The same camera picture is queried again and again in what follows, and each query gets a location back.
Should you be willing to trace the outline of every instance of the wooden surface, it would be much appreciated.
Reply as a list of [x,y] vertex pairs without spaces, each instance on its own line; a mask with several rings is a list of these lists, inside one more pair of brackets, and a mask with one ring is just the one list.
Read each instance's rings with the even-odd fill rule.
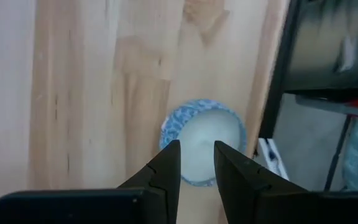
[[[252,149],[287,0],[17,2],[0,0],[0,195],[115,187],[194,98],[234,109]],[[216,187],[181,183],[178,223],[221,210]]]

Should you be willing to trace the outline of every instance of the blue and white bowl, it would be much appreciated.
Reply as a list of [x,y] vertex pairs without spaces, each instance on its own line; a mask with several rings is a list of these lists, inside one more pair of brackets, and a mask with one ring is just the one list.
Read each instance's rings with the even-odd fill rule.
[[[191,100],[181,105],[179,108],[175,109],[164,121],[161,127],[161,137],[160,137],[160,150],[165,148],[172,140],[178,138],[178,135],[185,124],[194,116],[209,110],[224,110],[228,113],[232,114],[237,120],[240,129],[241,135],[241,142],[240,146],[237,149],[240,152],[244,152],[247,145],[247,138],[246,138],[246,129],[244,127],[243,122],[238,117],[238,115],[233,111],[230,110],[224,104],[208,100],[208,99],[200,99],[200,100]],[[216,178],[212,178],[209,180],[204,180],[200,182],[194,182],[185,179],[182,176],[182,179],[187,183],[198,186],[198,187],[210,187],[213,186],[216,182]]]

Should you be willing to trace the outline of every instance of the wood grain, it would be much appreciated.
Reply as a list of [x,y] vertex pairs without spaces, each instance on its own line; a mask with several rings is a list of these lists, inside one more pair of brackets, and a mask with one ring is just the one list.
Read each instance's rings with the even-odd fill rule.
[[224,8],[225,0],[186,0],[183,17],[194,24],[205,45],[213,41],[215,35],[224,25],[229,11]]
[[246,156],[249,158],[254,156],[289,2],[289,0],[269,1],[267,6],[246,117],[248,130]]
[[35,188],[100,188],[125,179],[125,149],[112,150],[123,141],[115,138],[111,103],[119,3],[38,4],[30,135]]
[[115,97],[124,100],[127,177],[158,153],[182,9],[183,1],[177,0],[124,1],[121,6],[113,88],[121,89]]
[[[208,45],[198,26],[182,20],[169,111],[193,98],[209,98],[245,118],[266,4],[226,0],[227,19]],[[252,12],[242,13],[249,8]]]

